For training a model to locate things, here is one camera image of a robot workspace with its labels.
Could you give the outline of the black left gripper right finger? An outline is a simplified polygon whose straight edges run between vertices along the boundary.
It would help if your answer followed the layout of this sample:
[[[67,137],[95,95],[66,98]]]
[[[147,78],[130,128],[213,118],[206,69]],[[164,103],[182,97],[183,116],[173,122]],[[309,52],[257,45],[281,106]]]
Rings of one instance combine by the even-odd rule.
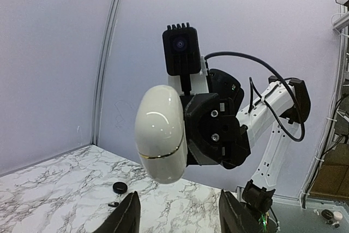
[[[258,222],[244,209],[231,192],[220,192],[219,217],[221,232],[253,233],[258,232]]]

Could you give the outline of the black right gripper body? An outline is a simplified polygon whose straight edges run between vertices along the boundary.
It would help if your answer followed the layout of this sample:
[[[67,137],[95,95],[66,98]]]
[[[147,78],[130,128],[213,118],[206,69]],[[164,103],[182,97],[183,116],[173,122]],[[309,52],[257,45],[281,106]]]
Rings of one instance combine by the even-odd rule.
[[[234,169],[250,155],[247,126],[237,119],[244,91],[230,74],[210,69],[209,92],[183,96],[187,165]]]

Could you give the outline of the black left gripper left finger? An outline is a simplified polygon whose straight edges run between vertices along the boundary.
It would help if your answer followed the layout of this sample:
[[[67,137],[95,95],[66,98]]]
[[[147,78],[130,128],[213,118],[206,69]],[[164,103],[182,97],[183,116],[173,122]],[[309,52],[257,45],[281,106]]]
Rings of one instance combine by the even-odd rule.
[[[95,233],[140,232],[141,203],[137,191],[129,193]]]

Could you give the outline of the white oval charging case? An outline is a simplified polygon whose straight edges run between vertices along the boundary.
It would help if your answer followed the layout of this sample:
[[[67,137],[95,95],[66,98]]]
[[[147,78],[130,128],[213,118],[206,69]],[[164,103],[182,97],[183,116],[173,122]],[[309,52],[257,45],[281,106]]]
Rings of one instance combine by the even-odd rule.
[[[182,103],[173,87],[159,85],[144,94],[135,120],[135,143],[151,179],[160,184],[181,179],[188,150]]]

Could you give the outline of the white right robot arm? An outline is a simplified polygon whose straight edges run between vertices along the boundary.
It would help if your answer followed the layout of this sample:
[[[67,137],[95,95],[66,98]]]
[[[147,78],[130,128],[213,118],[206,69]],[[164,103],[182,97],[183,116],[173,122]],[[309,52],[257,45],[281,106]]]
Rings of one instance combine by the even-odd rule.
[[[266,150],[243,192],[243,207],[256,218],[270,211],[285,152],[310,113],[305,82],[275,76],[259,98],[240,107],[244,92],[231,75],[210,70],[213,91],[183,95],[188,165],[242,165],[261,135],[270,129]]]

